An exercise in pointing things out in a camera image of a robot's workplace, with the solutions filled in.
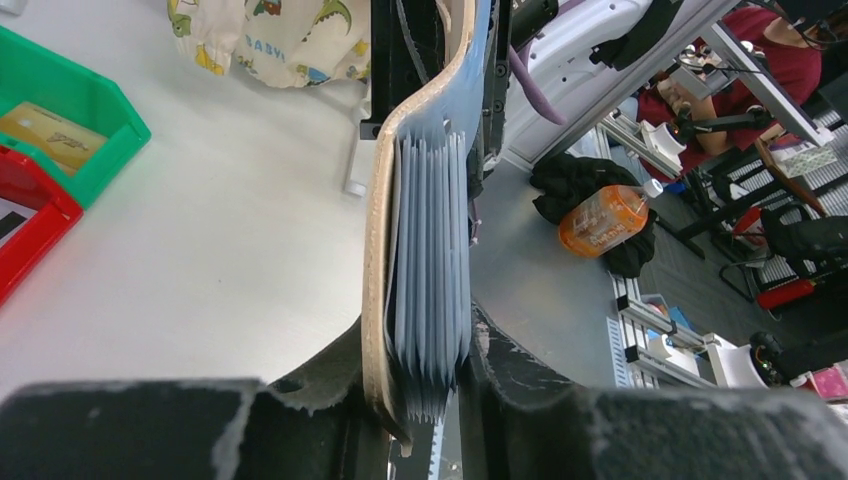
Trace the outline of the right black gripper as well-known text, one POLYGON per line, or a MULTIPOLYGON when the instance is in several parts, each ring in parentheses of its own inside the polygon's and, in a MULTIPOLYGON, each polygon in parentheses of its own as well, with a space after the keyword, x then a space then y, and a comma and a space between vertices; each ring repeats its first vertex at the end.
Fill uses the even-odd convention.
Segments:
MULTIPOLYGON (((360 138, 374 140, 389 114, 433 79, 447 63, 445 27, 435 1, 371 3, 371 110, 360 138)), ((467 158, 468 196, 478 197, 504 144, 510 54, 529 44, 559 13, 557 1, 493 1, 487 29, 480 126, 467 158)))

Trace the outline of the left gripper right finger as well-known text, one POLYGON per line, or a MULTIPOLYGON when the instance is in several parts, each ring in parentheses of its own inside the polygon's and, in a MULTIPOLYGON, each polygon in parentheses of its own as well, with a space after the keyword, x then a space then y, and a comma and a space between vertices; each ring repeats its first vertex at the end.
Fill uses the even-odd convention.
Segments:
POLYGON ((468 479, 843 479, 847 428, 791 389, 596 389, 472 310, 460 375, 468 479))

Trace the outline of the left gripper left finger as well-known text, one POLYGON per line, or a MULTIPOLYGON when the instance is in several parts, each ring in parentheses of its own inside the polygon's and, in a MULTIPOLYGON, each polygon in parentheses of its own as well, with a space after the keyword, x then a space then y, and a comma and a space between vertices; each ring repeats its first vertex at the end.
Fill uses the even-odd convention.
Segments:
POLYGON ((272 382, 37 383, 1 404, 5 479, 383 479, 351 326, 272 382))

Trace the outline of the beige card holder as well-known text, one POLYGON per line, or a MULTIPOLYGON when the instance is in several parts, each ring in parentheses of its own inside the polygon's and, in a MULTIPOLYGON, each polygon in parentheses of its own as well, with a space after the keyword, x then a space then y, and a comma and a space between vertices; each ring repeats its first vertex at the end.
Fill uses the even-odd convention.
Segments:
POLYGON ((472 338, 467 158, 477 137, 491 3, 439 7, 446 66, 386 118, 367 196, 361 313, 366 403, 409 456, 444 417, 472 338))

